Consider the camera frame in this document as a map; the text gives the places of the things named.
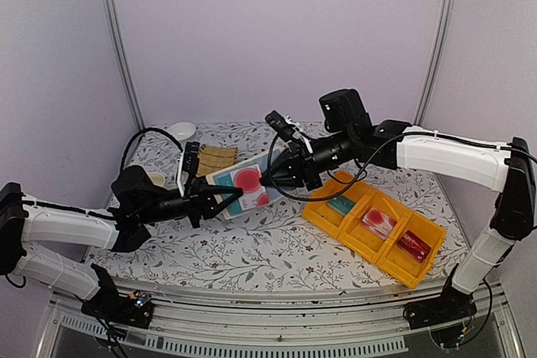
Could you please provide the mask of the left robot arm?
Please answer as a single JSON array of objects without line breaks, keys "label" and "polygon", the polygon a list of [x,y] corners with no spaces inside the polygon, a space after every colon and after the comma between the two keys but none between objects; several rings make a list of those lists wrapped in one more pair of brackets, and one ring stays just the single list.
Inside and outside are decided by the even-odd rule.
[{"label": "left robot arm", "polygon": [[37,200],[24,195],[20,184],[6,184],[1,190],[1,274],[59,288],[91,301],[106,319],[118,319],[125,303],[105,268],[75,262],[40,242],[134,252],[151,237],[150,225],[188,218],[197,228],[243,195],[240,188],[208,184],[203,178],[189,178],[183,189],[165,189],[138,165],[120,172],[112,192],[118,207],[88,210]]}]

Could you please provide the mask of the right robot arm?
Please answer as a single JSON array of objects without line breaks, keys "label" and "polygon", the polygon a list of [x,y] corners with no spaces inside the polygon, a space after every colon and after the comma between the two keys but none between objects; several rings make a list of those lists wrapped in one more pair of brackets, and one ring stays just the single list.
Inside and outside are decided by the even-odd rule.
[{"label": "right robot arm", "polygon": [[536,159],[519,137],[509,143],[485,142],[385,120],[374,125],[354,89],[319,100],[328,136],[312,139],[296,122],[271,111],[266,123],[287,148],[268,158],[261,183],[287,196],[289,189],[321,187],[321,173],[357,160],[364,168],[414,169],[481,185],[498,193],[494,213],[471,251],[450,275],[449,289],[434,304],[442,321],[453,320],[467,305],[465,295],[500,265],[514,244],[535,230]]}]

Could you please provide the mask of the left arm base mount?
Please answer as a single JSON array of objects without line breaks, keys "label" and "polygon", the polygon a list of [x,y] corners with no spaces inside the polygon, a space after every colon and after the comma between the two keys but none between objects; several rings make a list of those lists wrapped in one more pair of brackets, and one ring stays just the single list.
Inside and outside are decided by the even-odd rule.
[{"label": "left arm base mount", "polygon": [[99,289],[95,296],[81,303],[81,312],[105,323],[148,329],[154,313],[151,295],[133,291],[122,296],[104,267],[91,264],[91,268],[97,275]]}]

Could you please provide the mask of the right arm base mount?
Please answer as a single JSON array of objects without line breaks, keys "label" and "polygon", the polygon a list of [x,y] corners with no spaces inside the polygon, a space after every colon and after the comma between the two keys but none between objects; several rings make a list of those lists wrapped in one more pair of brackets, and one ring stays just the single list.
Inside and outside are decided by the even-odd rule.
[{"label": "right arm base mount", "polygon": [[487,313],[480,327],[475,329],[473,325],[477,305],[473,294],[455,290],[451,280],[451,276],[446,279],[438,297],[407,303],[403,309],[403,318],[411,329],[423,329],[453,320],[461,321],[458,325],[430,332],[433,343],[442,350],[458,350],[474,341],[485,330],[493,308],[493,289],[484,279],[483,284],[488,291]]}]

